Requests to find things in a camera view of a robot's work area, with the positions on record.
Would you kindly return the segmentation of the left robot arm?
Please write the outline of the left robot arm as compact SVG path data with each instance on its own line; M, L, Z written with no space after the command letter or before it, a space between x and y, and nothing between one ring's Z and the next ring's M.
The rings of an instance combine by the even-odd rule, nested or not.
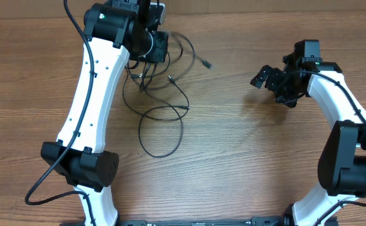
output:
M41 148L50 169L80 197L84 225L118 221L110 186L119 156L105 150L107 120L127 63L165 61L168 34L158 30L165 11L160 2L109 1L84 15L83 65L72 106L57 139Z

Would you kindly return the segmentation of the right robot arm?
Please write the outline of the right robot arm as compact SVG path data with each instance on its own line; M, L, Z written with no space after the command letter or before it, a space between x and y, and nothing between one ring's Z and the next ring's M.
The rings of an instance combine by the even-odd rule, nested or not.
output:
M283 56L280 70L264 65L250 84L265 87L278 104L296 107L302 97L315 100L331 133L318 161L318 182L281 217L252 217L251 225L338 225L334 216L347 205L365 207L366 110L345 83L342 69L320 55L318 40L301 40Z

